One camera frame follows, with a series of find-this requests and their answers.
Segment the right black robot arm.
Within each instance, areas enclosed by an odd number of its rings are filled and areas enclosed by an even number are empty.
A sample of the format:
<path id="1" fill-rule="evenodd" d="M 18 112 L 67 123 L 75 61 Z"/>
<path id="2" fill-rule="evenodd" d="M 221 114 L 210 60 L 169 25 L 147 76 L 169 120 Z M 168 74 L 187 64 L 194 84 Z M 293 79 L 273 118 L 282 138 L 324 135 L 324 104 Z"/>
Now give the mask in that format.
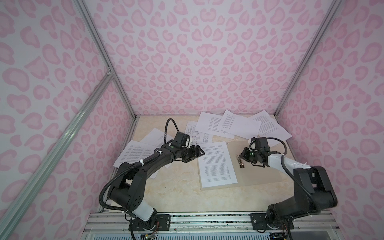
<path id="1" fill-rule="evenodd" d="M 286 226 L 291 230 L 294 219 L 318 215 L 323 210 L 337 206 L 338 199 L 325 168 L 309 166 L 288 158 L 287 145 L 284 152 L 273 151 L 269 141 L 276 138 L 251 138 L 239 158 L 254 167 L 273 168 L 287 176 L 294 183 L 292 197 L 268 206 L 263 220 L 254 220 L 255 230 L 278 229 Z"/>

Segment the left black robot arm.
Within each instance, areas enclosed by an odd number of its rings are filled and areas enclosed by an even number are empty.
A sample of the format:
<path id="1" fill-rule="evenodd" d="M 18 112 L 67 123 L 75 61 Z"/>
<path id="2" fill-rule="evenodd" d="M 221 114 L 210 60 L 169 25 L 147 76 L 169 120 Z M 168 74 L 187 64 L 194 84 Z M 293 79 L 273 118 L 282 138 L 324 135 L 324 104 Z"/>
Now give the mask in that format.
<path id="1" fill-rule="evenodd" d="M 189 163 L 204 155 L 199 145 L 190 145 L 189 135 L 177 132 L 173 140 L 156 148 L 152 155 L 133 164 L 121 164 L 116 175 L 102 188 L 99 203 L 105 209 L 131 216 L 140 228 L 152 230 L 157 226 L 157 211 L 144 201 L 147 179 L 176 160 Z"/>

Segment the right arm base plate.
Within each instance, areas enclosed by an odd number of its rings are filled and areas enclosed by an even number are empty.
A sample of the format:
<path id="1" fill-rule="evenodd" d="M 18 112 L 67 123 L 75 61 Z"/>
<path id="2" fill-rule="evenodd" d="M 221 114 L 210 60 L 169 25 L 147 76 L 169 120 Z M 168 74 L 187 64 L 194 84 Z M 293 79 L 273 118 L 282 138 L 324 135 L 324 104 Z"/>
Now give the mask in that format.
<path id="1" fill-rule="evenodd" d="M 287 230 L 289 220 L 281 220 L 274 223 L 268 223 L 266 213 L 251 213 L 251 224 L 253 230 L 257 231 L 272 231 L 272 230 Z"/>

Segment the beige paper folder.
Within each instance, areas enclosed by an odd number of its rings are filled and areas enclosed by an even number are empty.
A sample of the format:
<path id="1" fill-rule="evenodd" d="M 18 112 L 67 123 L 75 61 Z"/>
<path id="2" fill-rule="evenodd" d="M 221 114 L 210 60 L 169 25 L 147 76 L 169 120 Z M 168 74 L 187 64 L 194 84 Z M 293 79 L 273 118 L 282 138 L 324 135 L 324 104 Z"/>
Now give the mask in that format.
<path id="1" fill-rule="evenodd" d="M 280 172 L 275 169 L 268 168 L 268 167 L 266 168 L 256 167 L 248 162 L 245 162 L 244 160 L 238 161 L 238 155 L 241 154 L 243 149 L 248 146 L 248 142 L 246 141 L 229 142 L 227 143 L 227 145 L 228 145 L 228 150 L 234 166 L 238 183 L 233 185 L 228 185 L 228 186 L 220 186 L 216 188 L 203 189 L 201 187 L 201 180 L 200 180 L 200 187 L 202 191 L 271 184 L 271 183 L 279 183 L 283 181 L 283 178 L 281 177 Z"/>

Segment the large text sheet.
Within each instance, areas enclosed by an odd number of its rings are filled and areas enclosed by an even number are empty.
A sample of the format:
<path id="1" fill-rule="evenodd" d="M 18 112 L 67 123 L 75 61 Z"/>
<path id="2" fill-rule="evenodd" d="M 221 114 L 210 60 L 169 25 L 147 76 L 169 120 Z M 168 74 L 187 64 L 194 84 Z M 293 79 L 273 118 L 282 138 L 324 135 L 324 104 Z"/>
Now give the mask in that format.
<path id="1" fill-rule="evenodd" d="M 202 144 L 201 148 L 205 152 L 203 156 L 198 158 L 203 189 L 238 183 L 227 143 Z"/>

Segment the diagram sheet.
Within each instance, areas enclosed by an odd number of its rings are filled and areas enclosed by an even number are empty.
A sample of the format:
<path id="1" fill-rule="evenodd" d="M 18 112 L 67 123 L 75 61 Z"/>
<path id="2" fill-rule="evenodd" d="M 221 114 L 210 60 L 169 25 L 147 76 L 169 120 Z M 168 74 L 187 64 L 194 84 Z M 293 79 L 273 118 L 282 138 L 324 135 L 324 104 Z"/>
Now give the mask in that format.
<path id="1" fill-rule="evenodd" d="M 213 135 L 196 131 L 198 122 L 188 121 L 184 133 L 190 136 L 190 145 L 200 145 L 211 143 Z"/>

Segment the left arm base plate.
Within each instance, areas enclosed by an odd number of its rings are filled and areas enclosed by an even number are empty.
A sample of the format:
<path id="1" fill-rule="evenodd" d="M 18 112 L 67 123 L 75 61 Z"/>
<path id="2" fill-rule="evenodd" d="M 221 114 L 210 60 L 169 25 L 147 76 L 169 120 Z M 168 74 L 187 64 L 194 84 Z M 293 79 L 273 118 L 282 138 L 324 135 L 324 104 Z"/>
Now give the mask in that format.
<path id="1" fill-rule="evenodd" d="M 171 215 L 154 214 L 148 221 L 138 217 L 130 220 L 129 230 L 134 232 L 169 231 Z"/>

